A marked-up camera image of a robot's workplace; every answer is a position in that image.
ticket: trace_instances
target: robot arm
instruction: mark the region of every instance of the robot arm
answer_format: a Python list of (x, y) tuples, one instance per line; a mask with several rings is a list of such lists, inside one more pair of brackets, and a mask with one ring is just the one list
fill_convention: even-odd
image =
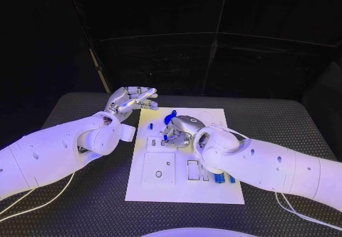
[(195, 155), (212, 173), (225, 171), (257, 188), (303, 196), (342, 211), (342, 163), (264, 141), (238, 141), (230, 130), (215, 124), (198, 127), (191, 139)]
[(108, 155), (119, 140), (132, 141), (136, 128), (121, 124), (133, 109), (158, 110), (156, 89), (121, 87), (104, 112), (44, 129), (0, 150), (0, 200), (48, 185)]

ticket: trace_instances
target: blue tool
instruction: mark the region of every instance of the blue tool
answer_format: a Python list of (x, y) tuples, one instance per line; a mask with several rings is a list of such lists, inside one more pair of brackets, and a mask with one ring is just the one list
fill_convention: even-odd
[(166, 123), (166, 125), (169, 124), (169, 122), (171, 122), (171, 120), (172, 120), (173, 117), (176, 117), (176, 110), (173, 110), (173, 111), (172, 111), (172, 114), (168, 115), (166, 118), (165, 118), (165, 123)]
[(215, 177), (215, 183), (217, 184), (222, 184), (225, 183), (225, 174), (214, 174), (214, 177)]
[(234, 177), (230, 175), (230, 182), (234, 184), (235, 183), (235, 179)]

